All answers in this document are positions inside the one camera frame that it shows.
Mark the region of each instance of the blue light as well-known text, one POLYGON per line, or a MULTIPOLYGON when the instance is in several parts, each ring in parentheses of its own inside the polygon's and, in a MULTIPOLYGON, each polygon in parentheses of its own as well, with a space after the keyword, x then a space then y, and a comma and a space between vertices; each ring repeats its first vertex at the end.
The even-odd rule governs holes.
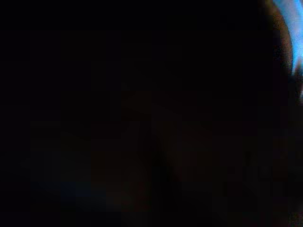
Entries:
POLYGON ((303 3, 302 0, 274 0, 288 27, 293 46, 293 73, 303 58, 303 3))

